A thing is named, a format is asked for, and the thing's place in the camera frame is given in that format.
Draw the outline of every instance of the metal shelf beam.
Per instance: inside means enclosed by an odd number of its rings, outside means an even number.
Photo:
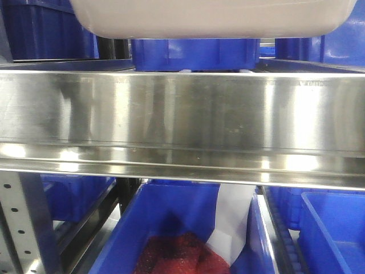
[[[308,73],[0,71],[0,168],[365,189],[364,71],[290,63]]]

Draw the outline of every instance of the metal shelving rack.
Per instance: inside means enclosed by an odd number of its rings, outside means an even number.
[[[0,66],[3,273],[65,269],[37,172],[365,189],[365,70],[272,59],[247,73],[131,67]]]

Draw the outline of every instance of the blue storage crate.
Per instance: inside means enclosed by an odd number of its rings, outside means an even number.
[[[261,57],[275,57],[275,47],[260,47]]]
[[[365,273],[365,195],[303,194],[299,246],[313,274]]]
[[[41,175],[53,220],[79,222],[115,178]]]
[[[214,230],[218,184],[144,184],[120,219],[90,274],[132,273],[150,236],[193,232],[207,241]],[[265,249],[265,230],[257,203],[252,203],[248,240],[231,274],[275,273]]]
[[[253,69],[259,39],[135,39],[137,71]]]
[[[68,0],[3,0],[3,15],[14,59],[98,57]]]
[[[276,39],[276,58],[365,65],[365,0],[358,0],[348,20],[321,37]]]
[[[281,218],[287,228],[293,230],[301,229],[301,218],[303,209],[302,193],[304,192],[325,192],[343,194],[362,194],[362,191],[344,190],[320,190],[316,188],[294,188],[294,187],[270,187],[270,195],[273,198]]]

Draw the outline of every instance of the white plastic tub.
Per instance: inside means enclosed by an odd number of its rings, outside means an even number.
[[[314,37],[340,26],[356,0],[71,0],[106,38]]]

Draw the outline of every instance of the blue plastic bin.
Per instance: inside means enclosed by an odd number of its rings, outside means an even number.
[[[270,187],[270,194],[287,228],[301,229],[303,211],[302,193],[324,192],[343,194],[365,194],[362,191],[319,190],[316,188]]]
[[[327,35],[276,39],[276,58],[364,66],[364,14],[365,0],[358,0],[349,19]]]
[[[143,185],[89,273],[132,273],[150,236],[178,236],[191,231],[207,241],[214,229],[218,190],[218,184]],[[247,245],[231,266],[231,274],[275,273],[258,220],[257,203],[252,203]]]
[[[260,47],[261,57],[275,57],[275,47]]]
[[[259,39],[135,39],[137,71],[253,69]]]
[[[53,220],[79,222],[115,178],[41,175]]]
[[[313,274],[365,273],[365,195],[303,194],[299,246]]]
[[[14,59],[97,58],[96,36],[76,19],[68,0],[3,0]]]

